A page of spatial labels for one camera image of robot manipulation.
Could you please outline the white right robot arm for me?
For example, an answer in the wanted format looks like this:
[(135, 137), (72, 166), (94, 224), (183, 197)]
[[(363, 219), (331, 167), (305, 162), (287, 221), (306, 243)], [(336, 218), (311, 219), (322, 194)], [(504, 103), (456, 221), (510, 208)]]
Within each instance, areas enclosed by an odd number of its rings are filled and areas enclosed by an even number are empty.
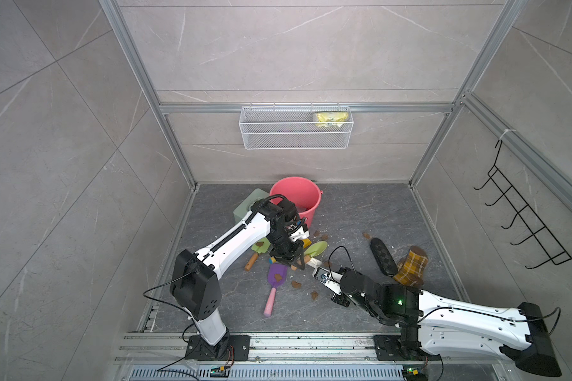
[(428, 262), (417, 246), (395, 262), (384, 242), (370, 241), (381, 272), (392, 278), (380, 284), (353, 267), (332, 268), (330, 261), (305, 261), (313, 276), (332, 292), (334, 303), (354, 304), (382, 325), (400, 330), (396, 349), (405, 360), (431, 357), (495, 357), (509, 359), (536, 376), (562, 376), (546, 315), (534, 303), (515, 308), (480, 306), (420, 289)]

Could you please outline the white cleaning brush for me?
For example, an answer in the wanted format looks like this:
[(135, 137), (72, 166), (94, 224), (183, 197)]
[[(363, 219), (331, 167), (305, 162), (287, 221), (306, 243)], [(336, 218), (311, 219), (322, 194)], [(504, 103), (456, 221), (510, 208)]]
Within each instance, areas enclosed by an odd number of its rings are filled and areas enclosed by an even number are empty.
[(313, 268), (319, 268), (323, 266), (323, 262), (321, 260), (317, 260), (314, 257), (311, 257), (309, 259), (309, 261), (307, 262), (307, 265), (313, 267)]

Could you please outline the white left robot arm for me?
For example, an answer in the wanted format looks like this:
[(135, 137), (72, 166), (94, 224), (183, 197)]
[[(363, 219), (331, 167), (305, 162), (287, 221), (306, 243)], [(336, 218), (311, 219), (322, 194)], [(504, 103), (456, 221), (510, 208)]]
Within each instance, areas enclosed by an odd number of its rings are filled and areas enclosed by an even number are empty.
[(211, 244), (176, 257), (172, 279), (152, 287), (168, 287), (175, 303), (166, 305), (183, 311), (192, 319), (199, 336), (195, 352), (211, 359), (235, 358), (230, 332), (219, 313), (222, 299), (220, 280), (230, 266), (263, 238), (271, 245), (270, 256), (283, 268), (305, 269), (303, 240), (309, 237), (306, 219), (284, 195), (270, 195), (256, 201), (234, 227)]

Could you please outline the green trowel wooden handle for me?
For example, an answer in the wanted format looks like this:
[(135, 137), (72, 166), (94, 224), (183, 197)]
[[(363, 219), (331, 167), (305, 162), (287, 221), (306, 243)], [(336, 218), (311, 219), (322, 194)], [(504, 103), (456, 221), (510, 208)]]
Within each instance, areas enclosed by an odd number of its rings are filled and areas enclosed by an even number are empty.
[(307, 262), (311, 257), (314, 257), (317, 260), (319, 260), (319, 256), (325, 252), (327, 247), (328, 243), (326, 241), (319, 241), (312, 244), (307, 249), (305, 249), (305, 251), (303, 252), (303, 262), (305, 266), (309, 266), (307, 265)]

